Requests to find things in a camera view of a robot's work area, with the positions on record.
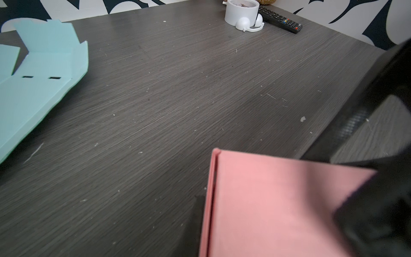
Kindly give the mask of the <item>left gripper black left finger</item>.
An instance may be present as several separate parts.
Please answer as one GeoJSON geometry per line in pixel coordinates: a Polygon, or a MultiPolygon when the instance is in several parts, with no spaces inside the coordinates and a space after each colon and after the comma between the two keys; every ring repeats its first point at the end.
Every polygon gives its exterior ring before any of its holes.
{"type": "Polygon", "coordinates": [[[174,250],[175,257],[198,257],[206,196],[196,196],[183,235],[174,250]]]}

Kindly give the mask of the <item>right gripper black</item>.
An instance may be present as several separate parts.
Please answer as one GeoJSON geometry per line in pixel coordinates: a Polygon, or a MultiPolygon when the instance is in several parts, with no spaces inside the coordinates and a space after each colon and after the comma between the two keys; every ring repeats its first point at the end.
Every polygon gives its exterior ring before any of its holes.
{"type": "Polygon", "coordinates": [[[376,172],[336,210],[334,221],[356,257],[411,254],[411,156],[376,172]]]}

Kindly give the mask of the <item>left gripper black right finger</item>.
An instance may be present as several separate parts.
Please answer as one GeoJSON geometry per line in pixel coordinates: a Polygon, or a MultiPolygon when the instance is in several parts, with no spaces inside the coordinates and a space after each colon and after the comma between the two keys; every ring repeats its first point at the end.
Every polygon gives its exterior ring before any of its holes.
{"type": "Polygon", "coordinates": [[[381,55],[365,74],[330,124],[301,157],[329,162],[372,113],[394,95],[411,108],[411,41],[407,40],[381,55]]]}

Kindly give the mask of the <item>pink paper box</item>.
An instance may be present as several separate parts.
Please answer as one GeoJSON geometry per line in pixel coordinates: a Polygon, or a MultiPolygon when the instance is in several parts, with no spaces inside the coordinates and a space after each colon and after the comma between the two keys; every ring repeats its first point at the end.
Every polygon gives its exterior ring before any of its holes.
{"type": "Polygon", "coordinates": [[[374,171],[214,149],[199,255],[350,257],[336,209],[374,171]]]}

